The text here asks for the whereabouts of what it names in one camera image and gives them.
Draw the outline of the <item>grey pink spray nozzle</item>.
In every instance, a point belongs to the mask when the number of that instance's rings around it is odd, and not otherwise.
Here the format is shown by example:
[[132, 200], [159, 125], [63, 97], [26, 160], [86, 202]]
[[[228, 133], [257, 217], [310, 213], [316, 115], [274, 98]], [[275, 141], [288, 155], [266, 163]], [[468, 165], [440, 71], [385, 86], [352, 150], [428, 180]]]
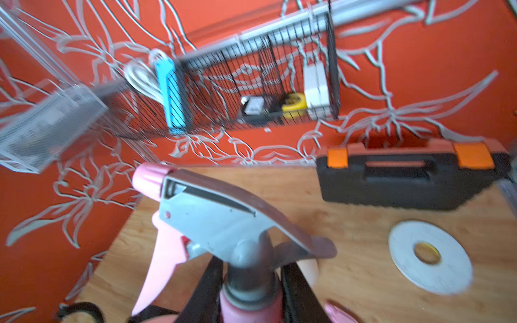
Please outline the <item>grey pink spray nozzle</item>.
[[278, 268], [336, 256], [330, 239], [308, 235], [281, 211], [233, 184], [151, 163], [137, 167], [132, 183], [160, 204], [152, 216], [156, 244], [133, 315], [160, 295], [178, 265], [205, 253], [228, 264], [221, 291], [248, 311], [268, 306], [283, 292]]

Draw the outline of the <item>pink spray bottle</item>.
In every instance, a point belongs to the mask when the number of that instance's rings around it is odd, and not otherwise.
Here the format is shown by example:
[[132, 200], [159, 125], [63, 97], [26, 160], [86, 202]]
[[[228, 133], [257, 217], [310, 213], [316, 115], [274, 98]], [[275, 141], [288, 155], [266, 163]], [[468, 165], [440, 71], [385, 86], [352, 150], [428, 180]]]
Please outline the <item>pink spray bottle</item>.
[[[227, 297], [225, 292], [219, 293], [219, 314], [215, 315], [215, 322], [283, 322], [283, 297], [279, 292], [273, 301], [266, 307], [248, 311], [236, 307]], [[174, 311], [149, 306], [137, 316], [131, 317], [128, 322], [180, 322], [179, 318], [186, 310], [176, 313]]]

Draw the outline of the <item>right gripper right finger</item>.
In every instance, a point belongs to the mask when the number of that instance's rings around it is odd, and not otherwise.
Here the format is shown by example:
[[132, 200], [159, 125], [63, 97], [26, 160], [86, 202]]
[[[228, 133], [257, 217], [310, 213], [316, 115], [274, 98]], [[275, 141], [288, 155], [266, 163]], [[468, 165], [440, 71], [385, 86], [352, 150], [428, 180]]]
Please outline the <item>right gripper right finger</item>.
[[281, 284], [284, 322], [331, 323], [296, 263], [281, 267]]

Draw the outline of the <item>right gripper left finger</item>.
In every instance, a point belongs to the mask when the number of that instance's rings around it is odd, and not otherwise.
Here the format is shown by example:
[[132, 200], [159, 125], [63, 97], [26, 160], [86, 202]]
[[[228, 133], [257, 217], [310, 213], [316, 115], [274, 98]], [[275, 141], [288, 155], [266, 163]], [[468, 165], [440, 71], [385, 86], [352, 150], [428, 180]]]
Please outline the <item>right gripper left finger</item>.
[[221, 322], [219, 293], [223, 284], [223, 262], [212, 257], [187, 305], [175, 320], [179, 322]]

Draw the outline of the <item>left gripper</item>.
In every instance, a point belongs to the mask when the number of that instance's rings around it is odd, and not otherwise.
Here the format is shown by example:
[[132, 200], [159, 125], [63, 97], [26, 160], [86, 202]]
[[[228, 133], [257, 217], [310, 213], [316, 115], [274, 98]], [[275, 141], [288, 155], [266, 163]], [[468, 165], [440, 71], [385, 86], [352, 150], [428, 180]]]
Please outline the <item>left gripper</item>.
[[[93, 322], [106, 322], [102, 310], [91, 302], [78, 302], [60, 308], [56, 314], [57, 320], [62, 322], [68, 316], [74, 315], [89, 316]], [[149, 305], [140, 313], [128, 317], [126, 322], [174, 322], [178, 317], [178, 312], [160, 306]]]

